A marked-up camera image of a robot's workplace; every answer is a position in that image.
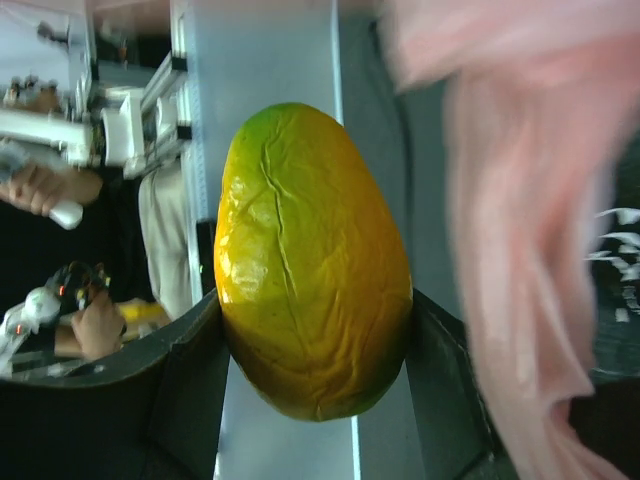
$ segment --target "yellow-green fruit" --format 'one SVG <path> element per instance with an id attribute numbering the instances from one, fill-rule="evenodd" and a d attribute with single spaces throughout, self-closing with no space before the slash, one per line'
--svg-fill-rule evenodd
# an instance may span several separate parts
<path id="1" fill-rule="evenodd" d="M 409 262 L 365 162 L 330 116 L 275 105 L 238 131 L 214 264 L 231 353 L 280 412 L 357 415 L 395 380 L 409 332 Z"/>

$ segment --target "human hand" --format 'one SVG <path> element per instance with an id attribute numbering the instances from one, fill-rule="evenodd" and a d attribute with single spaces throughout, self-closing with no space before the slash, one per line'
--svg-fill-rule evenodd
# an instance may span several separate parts
<path id="1" fill-rule="evenodd" d="M 120 335 L 125 319 L 118 307 L 111 302 L 107 292 L 102 291 L 86 310 L 73 316 L 71 326 L 83 356 L 93 361 L 120 349 Z"/>
<path id="2" fill-rule="evenodd" d="M 60 99 L 54 89 L 46 88 L 38 92 L 38 94 L 26 104 L 16 103 L 13 105 L 16 110 L 25 110 L 34 113 L 59 113 L 62 111 Z"/>
<path id="3" fill-rule="evenodd" d="M 61 200 L 71 199 L 72 187 L 68 176 L 30 163 L 0 184 L 0 199 L 34 215 L 48 216 Z"/>

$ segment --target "white robotic arm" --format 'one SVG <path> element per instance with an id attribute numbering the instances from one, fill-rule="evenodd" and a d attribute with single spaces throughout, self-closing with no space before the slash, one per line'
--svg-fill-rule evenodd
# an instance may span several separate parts
<path id="1" fill-rule="evenodd" d="M 129 91 L 119 109 L 102 109 L 97 128 L 51 115 L 0 108 L 0 136 L 11 139 L 0 142 L 0 183 L 8 181 L 28 161 L 53 170 L 104 165 L 122 168 L 125 178 L 142 174 L 153 162 L 175 153 L 171 146 L 180 146 L 174 135 L 178 131 L 175 105 L 162 98 L 156 99 L 153 116 L 155 138 L 145 142 L 143 99 L 149 97 L 143 94 Z M 74 202 L 62 201 L 49 216 L 72 230 L 82 221 L 83 209 Z"/>
<path id="2" fill-rule="evenodd" d="M 4 315 L 0 325 L 0 376 L 12 374 L 11 359 L 40 327 L 53 322 L 60 313 L 61 303 L 47 287 L 33 290 L 24 303 L 16 305 Z"/>
<path id="3" fill-rule="evenodd" d="M 175 158 L 190 140 L 189 126 L 178 124 L 172 98 L 186 75 L 186 60 L 169 54 L 144 89 L 115 89 L 114 96 L 107 90 L 105 100 L 118 107 L 102 108 L 94 115 L 86 111 L 91 81 L 85 75 L 75 92 L 76 116 L 82 118 L 70 121 L 0 108 L 0 138 L 54 147 L 69 166 L 117 167 L 125 178 L 136 177 L 155 163 Z M 154 133 L 145 136 L 145 129 Z"/>

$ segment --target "pink fabric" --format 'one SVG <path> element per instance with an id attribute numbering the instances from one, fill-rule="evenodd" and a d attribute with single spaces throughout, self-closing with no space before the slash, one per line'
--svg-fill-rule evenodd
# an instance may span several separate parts
<path id="1" fill-rule="evenodd" d="M 391 0 L 402 86 L 452 78 L 450 208 L 482 393 L 520 476 L 622 480 L 583 447 L 594 297 L 584 261 L 635 128 L 638 0 Z"/>

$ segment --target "yellow object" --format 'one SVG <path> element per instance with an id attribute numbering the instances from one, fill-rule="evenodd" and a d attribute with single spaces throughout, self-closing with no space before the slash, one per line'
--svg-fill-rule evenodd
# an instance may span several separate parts
<path id="1" fill-rule="evenodd" d="M 348 417 L 393 383 L 409 332 L 409 262 L 381 192 L 333 118 L 275 105 L 237 132 L 214 256 L 231 352 L 279 411 Z"/>
<path id="2" fill-rule="evenodd" d="M 118 305 L 118 309 L 126 320 L 127 325 L 146 323 L 150 319 L 165 315 L 164 308 L 157 303 Z"/>
<path id="3" fill-rule="evenodd" d="M 118 309 L 127 322 L 127 332 L 122 337 L 123 343 L 140 338 L 145 329 L 151 331 L 162 328 L 168 322 L 162 305 L 157 303 L 119 304 Z"/>

